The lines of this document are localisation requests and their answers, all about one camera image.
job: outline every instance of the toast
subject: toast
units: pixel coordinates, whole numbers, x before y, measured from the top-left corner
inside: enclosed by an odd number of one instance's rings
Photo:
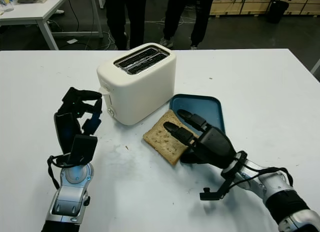
[[[143,139],[159,154],[161,154],[170,164],[176,165],[183,152],[187,149],[187,146],[171,136],[171,134],[164,128],[165,122],[174,123],[175,125],[183,127],[192,132],[180,122],[173,110],[168,110],[152,127],[152,129],[143,135]]]

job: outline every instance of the robotic arm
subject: robotic arm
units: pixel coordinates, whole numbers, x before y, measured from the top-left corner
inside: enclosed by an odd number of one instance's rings
[[[230,140],[199,115],[186,110],[178,110],[177,113],[186,123],[203,132],[197,139],[184,128],[170,122],[164,123],[173,137],[189,147],[181,162],[209,163],[221,168],[221,176],[225,179],[217,192],[204,188],[204,192],[200,193],[201,200],[222,199],[237,185],[262,199],[280,232],[320,232],[320,216],[310,210],[293,189],[293,178],[287,169],[266,168],[251,162],[244,151],[236,153]]]
[[[85,100],[96,100],[94,106]],[[57,189],[46,215],[42,232],[76,232],[82,223],[85,208],[90,203],[87,188],[94,176],[90,164],[98,142],[94,134],[101,123],[102,95],[93,91],[70,88],[63,105],[54,115],[54,123],[62,155],[50,156],[48,173]],[[78,122],[85,112],[91,113],[82,126]],[[61,168],[60,185],[51,164]]]

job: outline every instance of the toaster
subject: toaster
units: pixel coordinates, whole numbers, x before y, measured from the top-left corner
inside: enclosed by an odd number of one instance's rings
[[[120,123],[133,125],[173,96],[176,56],[159,44],[147,43],[101,64],[97,75],[107,112]]]

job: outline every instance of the blue tray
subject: blue tray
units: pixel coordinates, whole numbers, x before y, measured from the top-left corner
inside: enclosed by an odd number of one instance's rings
[[[176,94],[172,97],[169,107],[174,111],[179,120],[192,131],[194,131],[197,135],[201,135],[201,132],[185,123],[184,120],[177,114],[177,110],[185,109],[191,113],[197,113],[199,116],[203,117],[209,124],[219,128],[223,133],[226,133],[224,119],[222,116],[221,103],[217,98],[188,94]]]

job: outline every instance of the floor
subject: floor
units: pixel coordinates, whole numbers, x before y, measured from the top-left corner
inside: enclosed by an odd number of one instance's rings
[[[145,20],[145,42],[157,42],[163,36],[162,30],[168,0],[147,0]],[[72,8],[79,20],[79,31],[92,31],[92,7],[90,0],[70,0]],[[54,17],[53,30],[75,31],[77,20],[67,1],[60,9],[65,14]],[[61,50],[104,50],[114,49],[110,45],[109,31],[106,19],[106,10],[99,9],[99,17],[104,38],[92,37],[76,38],[77,43],[68,45],[71,38],[56,38],[56,43]],[[188,49],[190,35],[193,29],[195,11],[187,7],[182,15],[175,38],[174,49]],[[0,28],[0,50],[46,50],[48,46],[36,25],[11,26],[7,29]],[[269,24],[265,17],[221,17],[211,18],[208,23],[204,41],[199,49],[257,49],[257,48],[289,48],[298,59],[311,69],[320,58],[320,18],[313,17],[284,17],[279,24]]]

